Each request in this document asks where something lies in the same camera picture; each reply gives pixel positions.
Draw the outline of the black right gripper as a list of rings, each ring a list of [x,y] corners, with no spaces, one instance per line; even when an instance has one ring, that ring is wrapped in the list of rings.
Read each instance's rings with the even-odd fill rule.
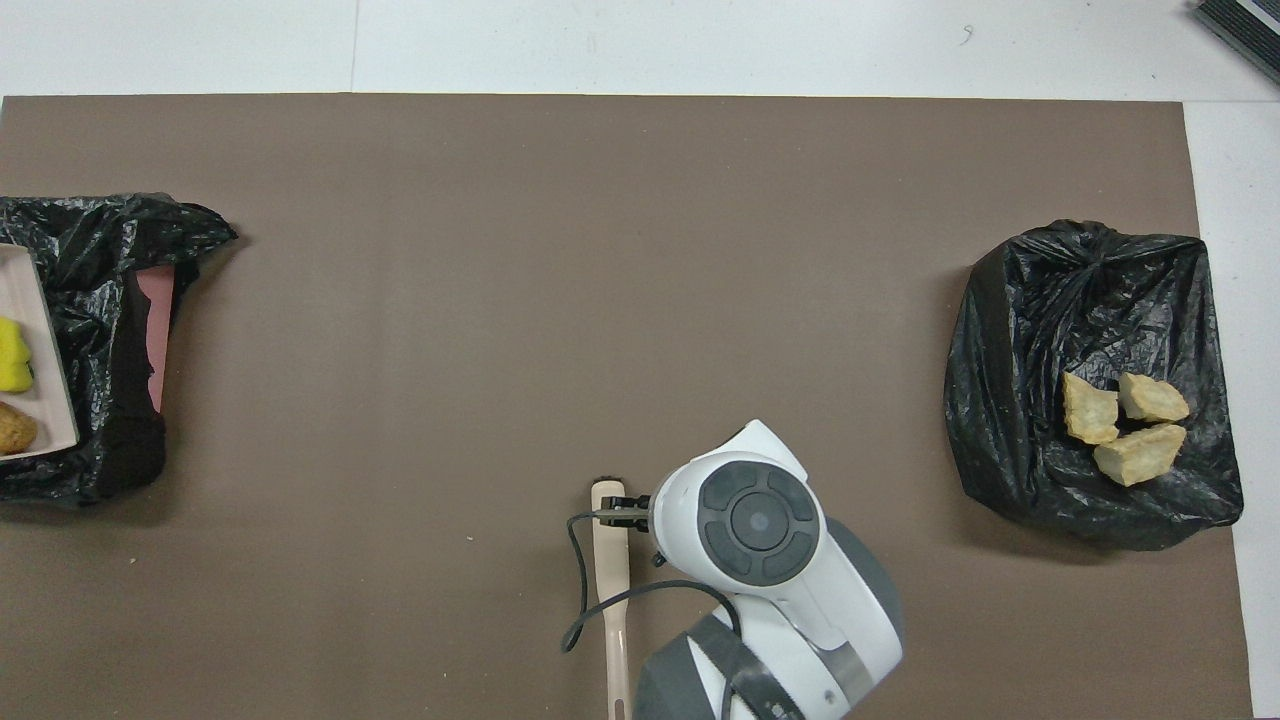
[[[650,533],[650,495],[640,495],[635,497],[607,495],[602,497],[599,502],[598,521],[603,527]]]

